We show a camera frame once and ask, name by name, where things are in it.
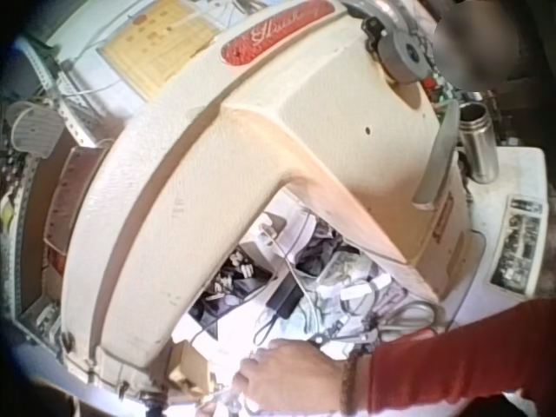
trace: bracelet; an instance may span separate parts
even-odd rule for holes
[[[357,361],[361,357],[359,348],[354,348],[347,358],[341,377],[340,412],[342,415],[352,416],[357,413],[355,407],[355,373]]]

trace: label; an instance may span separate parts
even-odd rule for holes
[[[444,207],[442,208],[442,212],[440,213],[440,217],[436,222],[436,226],[434,227],[433,231],[433,239],[438,244],[442,239],[442,235],[444,235],[444,230],[446,230],[446,226],[448,224],[448,220],[450,219],[450,215],[452,214],[453,209],[453,196],[452,193],[448,193],[448,198],[444,203]]]
[[[325,0],[309,0],[259,22],[222,47],[226,63],[234,66],[251,63],[264,51],[308,24],[334,12]]]
[[[373,292],[366,283],[356,284],[351,287],[345,287],[341,289],[340,300],[348,301],[355,298],[363,298],[365,295],[369,295]]]

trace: fabric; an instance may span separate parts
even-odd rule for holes
[[[556,415],[556,301],[527,301],[430,339],[385,343],[369,372],[372,413],[523,388],[540,416]]]

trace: wrist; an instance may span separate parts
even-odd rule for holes
[[[368,396],[370,389],[370,366],[371,355],[367,354],[362,356],[357,361],[357,368],[355,369],[355,384],[354,384],[354,397],[353,402],[357,411],[368,409]]]

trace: person's hand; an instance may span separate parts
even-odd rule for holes
[[[262,410],[327,413],[340,410],[343,361],[306,341],[271,341],[244,359],[232,387]]]

